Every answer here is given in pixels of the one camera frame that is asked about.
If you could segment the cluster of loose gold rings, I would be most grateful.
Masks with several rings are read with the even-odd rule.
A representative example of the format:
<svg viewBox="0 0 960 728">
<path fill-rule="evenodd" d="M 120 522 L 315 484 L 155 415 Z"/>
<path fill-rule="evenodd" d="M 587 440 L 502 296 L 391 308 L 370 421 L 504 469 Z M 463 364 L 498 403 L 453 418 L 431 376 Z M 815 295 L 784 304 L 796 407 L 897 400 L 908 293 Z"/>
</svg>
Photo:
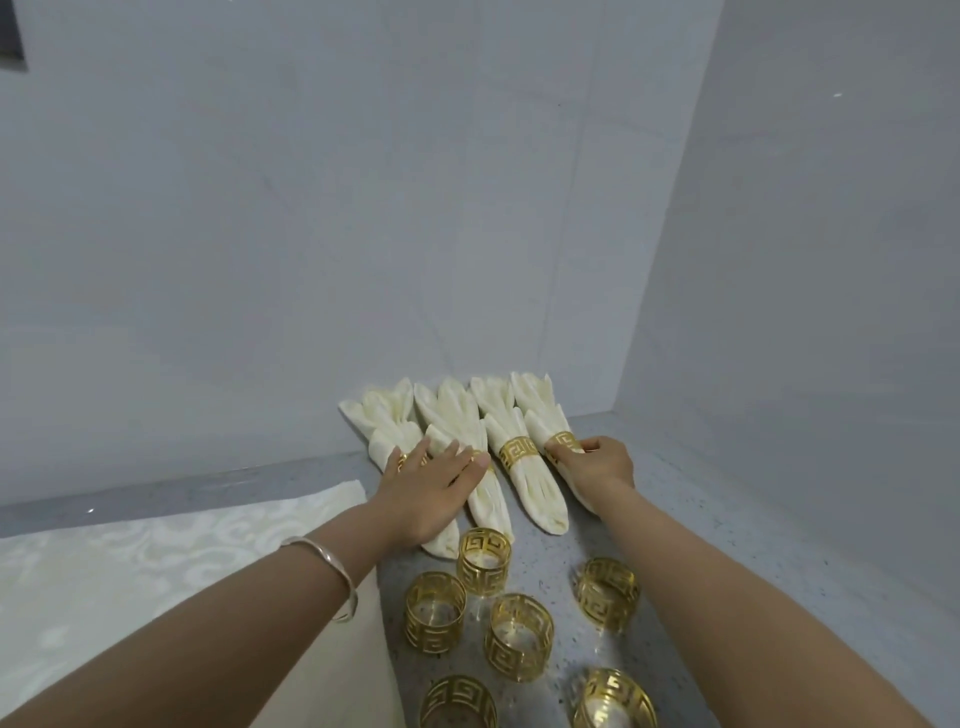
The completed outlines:
<svg viewBox="0 0 960 728">
<path fill-rule="evenodd" d="M 461 642 L 469 598 L 491 600 L 482 649 L 488 665 L 515 684 L 546 674 L 556 637 L 552 613 L 533 596 L 507 592 L 512 546 L 497 530 L 476 527 L 459 540 L 456 573 L 426 571 L 404 596 L 403 633 L 408 645 L 428 657 L 449 654 Z M 600 630 L 620 634 L 641 599 L 630 568 L 609 557 L 588 560 L 577 572 L 573 595 L 582 615 Z M 426 689 L 417 728 L 441 728 L 463 717 L 466 728 L 500 728 L 493 692 L 478 678 L 452 674 Z M 652 699 L 624 671 L 587 670 L 574 704 L 571 728 L 660 728 Z"/>
</svg>

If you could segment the person's left hand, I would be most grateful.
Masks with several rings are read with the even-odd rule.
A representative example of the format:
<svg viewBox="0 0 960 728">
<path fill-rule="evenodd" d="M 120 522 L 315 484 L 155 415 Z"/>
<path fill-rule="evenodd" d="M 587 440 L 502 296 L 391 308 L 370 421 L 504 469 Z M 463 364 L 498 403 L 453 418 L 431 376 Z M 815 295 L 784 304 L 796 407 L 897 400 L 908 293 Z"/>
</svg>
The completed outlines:
<svg viewBox="0 0 960 728">
<path fill-rule="evenodd" d="M 480 451 L 462 449 L 454 440 L 440 454 L 429 456 L 431 444 L 423 436 L 402 466 L 400 453 L 393 452 L 369 502 L 376 530 L 393 551 L 418 547 L 439 536 L 476 489 L 452 487 L 453 460 L 461 453 Z"/>
</svg>

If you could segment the person's left forearm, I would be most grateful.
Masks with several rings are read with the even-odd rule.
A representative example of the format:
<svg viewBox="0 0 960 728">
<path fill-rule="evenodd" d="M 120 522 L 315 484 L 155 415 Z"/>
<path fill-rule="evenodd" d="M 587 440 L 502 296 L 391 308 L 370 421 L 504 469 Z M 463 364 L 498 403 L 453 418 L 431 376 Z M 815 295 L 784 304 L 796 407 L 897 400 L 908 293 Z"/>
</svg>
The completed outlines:
<svg viewBox="0 0 960 728">
<path fill-rule="evenodd" d="M 249 728 L 391 549 L 369 502 L 181 602 L 0 728 Z"/>
</svg>

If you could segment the person's right hand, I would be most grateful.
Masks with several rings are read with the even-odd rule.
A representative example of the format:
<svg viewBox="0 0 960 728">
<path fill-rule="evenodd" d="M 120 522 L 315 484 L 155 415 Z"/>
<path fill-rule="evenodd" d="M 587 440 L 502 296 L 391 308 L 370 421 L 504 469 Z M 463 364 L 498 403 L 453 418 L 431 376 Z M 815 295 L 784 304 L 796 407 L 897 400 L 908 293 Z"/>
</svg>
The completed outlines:
<svg viewBox="0 0 960 728">
<path fill-rule="evenodd" d="M 551 443 L 548 451 L 568 468 L 582 496 L 594 508 L 606 497 L 636 490 L 634 462 L 624 443 L 609 438 L 606 447 L 595 452 L 575 452 L 563 444 Z"/>
</svg>

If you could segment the cream folded cloth napkin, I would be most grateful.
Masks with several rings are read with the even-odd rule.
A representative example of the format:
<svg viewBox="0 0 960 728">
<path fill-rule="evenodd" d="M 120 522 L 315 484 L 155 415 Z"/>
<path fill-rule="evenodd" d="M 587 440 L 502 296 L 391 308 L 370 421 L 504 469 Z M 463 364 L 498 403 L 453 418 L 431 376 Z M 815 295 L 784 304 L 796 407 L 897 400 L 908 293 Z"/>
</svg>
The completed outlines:
<svg viewBox="0 0 960 728">
<path fill-rule="evenodd" d="M 414 383 L 414 403 L 427 425 L 427 434 L 439 447 L 446 448 L 457 440 L 461 448 L 489 452 L 488 435 L 481 421 L 474 395 L 462 382 L 446 377 L 436 391 L 425 384 Z M 487 473 L 467 500 L 470 515 L 479 528 L 501 533 L 513 544 L 512 528 L 506 500 L 491 459 Z"/>
<path fill-rule="evenodd" d="M 507 378 L 474 376 L 469 391 L 474 395 L 487 440 L 532 522 L 553 536 L 570 529 L 567 502 L 556 478 L 526 428 L 517 406 L 512 383 Z"/>
<path fill-rule="evenodd" d="M 414 415 L 414 385 L 408 377 L 393 387 L 371 387 L 359 400 L 342 400 L 338 409 L 366 439 L 367 454 L 382 473 L 394 450 L 400 450 L 402 466 L 425 436 Z"/>
<path fill-rule="evenodd" d="M 554 466 L 580 504 L 595 515 L 593 506 L 583 497 L 569 469 L 557 461 L 548 450 L 554 443 L 564 445 L 572 452 L 583 453 L 579 440 L 570 430 L 563 408 L 556 400 L 549 374 L 538 377 L 532 372 L 514 371 L 510 374 L 510 383 L 526 429 L 537 449 Z"/>
</svg>

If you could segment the person's right forearm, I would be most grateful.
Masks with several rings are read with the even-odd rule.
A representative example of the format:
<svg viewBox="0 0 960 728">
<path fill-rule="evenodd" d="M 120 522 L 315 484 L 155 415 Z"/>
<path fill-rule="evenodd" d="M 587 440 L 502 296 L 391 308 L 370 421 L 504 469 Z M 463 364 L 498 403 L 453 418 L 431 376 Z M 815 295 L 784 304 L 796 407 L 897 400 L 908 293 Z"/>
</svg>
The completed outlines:
<svg viewBox="0 0 960 728">
<path fill-rule="evenodd" d="M 821 621 L 630 482 L 590 498 L 722 728 L 932 728 Z"/>
</svg>

